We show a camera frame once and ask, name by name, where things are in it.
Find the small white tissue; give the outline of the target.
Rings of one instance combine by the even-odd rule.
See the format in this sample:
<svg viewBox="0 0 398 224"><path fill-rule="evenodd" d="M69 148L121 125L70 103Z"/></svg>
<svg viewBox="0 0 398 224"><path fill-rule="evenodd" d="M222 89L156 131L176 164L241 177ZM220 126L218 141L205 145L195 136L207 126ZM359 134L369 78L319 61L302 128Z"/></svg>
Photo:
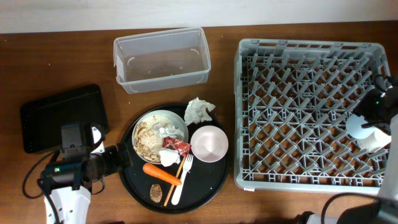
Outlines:
<svg viewBox="0 0 398 224"><path fill-rule="evenodd" d="M164 149L159 151L160 163L164 167L171 166L173 164L180 164L180 154L177 150Z"/></svg>

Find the clear plastic wrap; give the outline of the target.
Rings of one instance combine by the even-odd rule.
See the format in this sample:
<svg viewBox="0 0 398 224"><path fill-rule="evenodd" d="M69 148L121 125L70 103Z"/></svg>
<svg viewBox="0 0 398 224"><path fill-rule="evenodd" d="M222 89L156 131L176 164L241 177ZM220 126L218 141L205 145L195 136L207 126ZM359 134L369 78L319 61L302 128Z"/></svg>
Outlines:
<svg viewBox="0 0 398 224"><path fill-rule="evenodd" d="M152 130L160 138L183 138L185 135L183 131L176 128L172 123L158 123L152 127Z"/></svg>

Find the red snack wrapper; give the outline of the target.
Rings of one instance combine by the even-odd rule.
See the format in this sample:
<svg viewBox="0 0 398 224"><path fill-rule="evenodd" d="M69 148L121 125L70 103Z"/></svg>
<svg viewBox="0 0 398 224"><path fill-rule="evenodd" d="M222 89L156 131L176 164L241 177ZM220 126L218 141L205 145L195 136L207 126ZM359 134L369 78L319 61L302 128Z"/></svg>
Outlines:
<svg viewBox="0 0 398 224"><path fill-rule="evenodd" d="M171 137L164 138L162 147L177 150L178 153L184 157L187 156L191 150L191 145L189 143Z"/></svg>

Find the pink bowl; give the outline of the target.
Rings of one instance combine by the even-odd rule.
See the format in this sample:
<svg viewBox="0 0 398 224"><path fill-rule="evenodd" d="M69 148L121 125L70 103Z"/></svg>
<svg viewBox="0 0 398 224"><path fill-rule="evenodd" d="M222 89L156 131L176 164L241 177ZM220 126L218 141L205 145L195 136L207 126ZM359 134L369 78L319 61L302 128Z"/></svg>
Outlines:
<svg viewBox="0 0 398 224"><path fill-rule="evenodd" d="M203 126L197 129L190 140L193 155L207 163L224 158L229 143L226 133L216 126Z"/></svg>

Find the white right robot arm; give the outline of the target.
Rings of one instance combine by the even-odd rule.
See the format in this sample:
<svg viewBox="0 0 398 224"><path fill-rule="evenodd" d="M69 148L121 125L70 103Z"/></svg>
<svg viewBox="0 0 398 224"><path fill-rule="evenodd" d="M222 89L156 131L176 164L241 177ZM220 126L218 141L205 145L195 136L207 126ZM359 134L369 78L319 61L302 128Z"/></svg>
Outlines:
<svg viewBox="0 0 398 224"><path fill-rule="evenodd" d="M346 192L329 198L321 214L304 212L295 217L295 223L397 223L397 78L376 75L375 88L360 100L348 119L346 130L363 149L374 149L370 143L377 131L391 138L389 157L381 188L377 195ZM327 217L330 204L345 196L372 199L373 202L345 210L338 218Z"/></svg>

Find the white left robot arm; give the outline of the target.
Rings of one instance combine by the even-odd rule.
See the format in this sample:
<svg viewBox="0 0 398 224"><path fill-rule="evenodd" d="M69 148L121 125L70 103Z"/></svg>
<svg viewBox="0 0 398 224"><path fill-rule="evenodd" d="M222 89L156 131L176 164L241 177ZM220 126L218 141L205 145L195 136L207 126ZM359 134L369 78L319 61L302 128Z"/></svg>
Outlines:
<svg viewBox="0 0 398 224"><path fill-rule="evenodd" d="M92 185L131 167L131 156L124 143L104 147L106 133L98 124L66 124L60 131L60 149L37 180L47 223L85 223Z"/></svg>

